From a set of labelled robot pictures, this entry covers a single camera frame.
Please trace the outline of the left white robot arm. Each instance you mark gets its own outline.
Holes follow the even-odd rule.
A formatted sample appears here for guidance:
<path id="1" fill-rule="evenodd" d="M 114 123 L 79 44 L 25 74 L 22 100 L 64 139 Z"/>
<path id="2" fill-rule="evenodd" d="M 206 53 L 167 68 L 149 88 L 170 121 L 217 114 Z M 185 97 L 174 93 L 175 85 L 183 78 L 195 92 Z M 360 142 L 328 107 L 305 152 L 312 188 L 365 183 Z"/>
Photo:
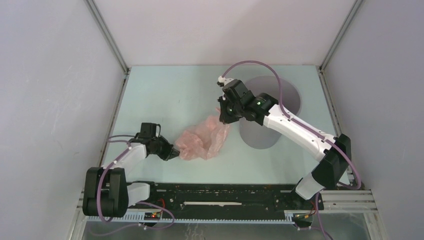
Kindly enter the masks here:
<path id="1" fill-rule="evenodd" d="M 99 217 L 103 222 L 123 217 L 127 209 L 138 203 L 153 208 L 158 194 L 145 182 L 128 182 L 129 173 L 147 157 L 154 155 L 168 161 L 180 152 L 161 134 L 158 123 L 143 122 L 135 135 L 119 134 L 108 138 L 108 143 L 124 143 L 126 148 L 114 160 L 87 170 L 82 198 L 86 216 Z"/>

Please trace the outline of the pink plastic trash bag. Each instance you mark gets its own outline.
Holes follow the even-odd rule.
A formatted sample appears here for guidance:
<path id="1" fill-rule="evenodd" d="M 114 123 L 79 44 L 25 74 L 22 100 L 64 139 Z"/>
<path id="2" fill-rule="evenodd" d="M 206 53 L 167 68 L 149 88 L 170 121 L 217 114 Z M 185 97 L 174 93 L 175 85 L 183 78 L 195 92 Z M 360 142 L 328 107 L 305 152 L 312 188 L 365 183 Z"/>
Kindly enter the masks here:
<path id="1" fill-rule="evenodd" d="M 209 115 L 200 123 L 183 130 L 176 139 L 175 146 L 181 159 L 209 160 L 219 154 L 230 133 L 230 125 L 220 122 L 219 108 L 216 108 L 215 112 L 217 114 Z"/>

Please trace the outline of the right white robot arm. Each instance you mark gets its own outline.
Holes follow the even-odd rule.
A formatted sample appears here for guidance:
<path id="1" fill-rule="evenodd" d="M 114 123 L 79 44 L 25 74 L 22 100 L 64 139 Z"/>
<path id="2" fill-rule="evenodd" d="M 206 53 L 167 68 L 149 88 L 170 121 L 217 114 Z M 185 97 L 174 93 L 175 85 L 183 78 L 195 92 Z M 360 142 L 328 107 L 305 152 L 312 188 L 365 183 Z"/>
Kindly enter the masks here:
<path id="1" fill-rule="evenodd" d="M 344 134 L 336 137 L 318 130 L 289 113 L 269 94 L 254 95 L 241 80 L 220 76 L 217 84 L 223 91 L 218 98 L 221 123 L 232 124 L 241 119 L 255 122 L 288 137 L 318 161 L 318 165 L 296 184 L 290 196 L 295 208 L 304 209 L 316 193 L 336 187 L 349 166 L 349 137 Z"/>

